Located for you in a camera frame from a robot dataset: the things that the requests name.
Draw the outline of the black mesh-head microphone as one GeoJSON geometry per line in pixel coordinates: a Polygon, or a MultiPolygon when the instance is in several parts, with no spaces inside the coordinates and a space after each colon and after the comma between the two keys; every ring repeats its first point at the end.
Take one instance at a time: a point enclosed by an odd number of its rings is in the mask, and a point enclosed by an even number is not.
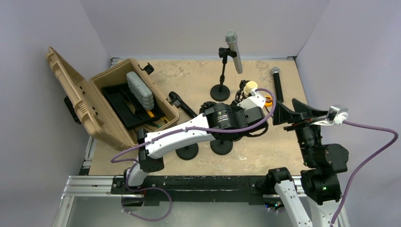
{"type": "Polygon", "coordinates": [[[280,102],[284,102],[281,80],[280,80],[280,69],[278,67],[272,68],[271,74],[273,76],[276,99],[280,102]]]}

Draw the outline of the cream condenser microphone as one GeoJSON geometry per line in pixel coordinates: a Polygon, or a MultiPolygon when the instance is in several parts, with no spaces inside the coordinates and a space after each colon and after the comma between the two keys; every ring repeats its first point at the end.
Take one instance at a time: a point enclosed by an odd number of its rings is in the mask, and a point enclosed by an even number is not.
{"type": "Polygon", "coordinates": [[[257,84],[255,81],[248,81],[248,82],[245,84],[244,88],[243,88],[244,96],[245,96],[245,97],[248,97],[249,94],[250,94],[250,92],[251,92],[253,89],[257,89],[257,88],[258,88],[258,84],[257,84]]]}

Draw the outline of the black tripod shock-mount stand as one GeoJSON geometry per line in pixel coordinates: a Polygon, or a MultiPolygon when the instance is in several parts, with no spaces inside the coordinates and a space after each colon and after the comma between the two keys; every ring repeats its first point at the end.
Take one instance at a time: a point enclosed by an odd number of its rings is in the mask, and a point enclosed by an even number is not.
{"type": "Polygon", "coordinates": [[[250,82],[250,81],[249,80],[241,80],[241,82],[239,84],[239,89],[237,90],[235,97],[234,97],[233,101],[231,102],[231,105],[237,105],[246,98],[246,95],[244,94],[244,88],[248,82],[250,82]]]}

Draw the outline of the black shock-mount round stand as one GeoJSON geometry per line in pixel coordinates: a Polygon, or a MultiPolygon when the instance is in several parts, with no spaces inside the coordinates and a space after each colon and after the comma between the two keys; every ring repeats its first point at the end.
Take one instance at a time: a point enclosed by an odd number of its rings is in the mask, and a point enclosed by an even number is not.
{"type": "MultiPolygon", "coordinates": [[[[207,101],[200,106],[199,114],[205,113],[209,108],[212,108],[217,103],[207,101]]],[[[211,150],[217,155],[226,155],[231,152],[233,148],[233,142],[228,140],[213,140],[209,143],[211,150]]]]}

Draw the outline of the black round-base mic stand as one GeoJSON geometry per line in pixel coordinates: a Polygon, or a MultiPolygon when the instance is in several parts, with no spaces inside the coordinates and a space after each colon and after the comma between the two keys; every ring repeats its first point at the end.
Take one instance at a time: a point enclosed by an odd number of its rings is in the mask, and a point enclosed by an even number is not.
{"type": "Polygon", "coordinates": [[[175,150],[177,156],[182,159],[182,160],[192,160],[194,159],[198,152],[199,152],[199,146],[197,143],[179,148],[175,150]]]}

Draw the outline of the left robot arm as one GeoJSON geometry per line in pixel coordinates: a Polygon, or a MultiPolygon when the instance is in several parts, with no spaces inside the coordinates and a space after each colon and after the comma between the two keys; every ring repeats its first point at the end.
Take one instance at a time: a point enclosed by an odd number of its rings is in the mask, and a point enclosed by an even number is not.
{"type": "Polygon", "coordinates": [[[273,112],[266,114],[264,110],[263,101],[246,108],[213,103],[197,117],[172,128],[156,132],[138,130],[138,159],[127,171],[123,188],[128,193],[138,192],[149,173],[164,168],[163,157],[171,151],[199,142],[252,137],[253,132],[269,126],[267,119],[273,112]]]}

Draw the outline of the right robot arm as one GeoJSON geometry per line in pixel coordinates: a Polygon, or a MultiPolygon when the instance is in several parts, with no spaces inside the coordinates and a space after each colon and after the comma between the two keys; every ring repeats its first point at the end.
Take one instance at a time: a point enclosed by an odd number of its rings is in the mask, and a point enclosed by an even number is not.
{"type": "Polygon", "coordinates": [[[277,101],[270,114],[273,125],[288,123],[284,130],[296,133],[304,165],[309,168],[301,171],[300,181],[311,213],[307,214],[303,207],[287,168],[269,170],[264,183],[270,192],[279,195],[293,226],[332,227],[345,199],[337,174],[348,170],[349,152],[340,144],[323,145],[321,126],[342,124],[348,117],[348,109],[334,105],[322,111],[295,98],[292,105],[293,110],[277,101]]]}

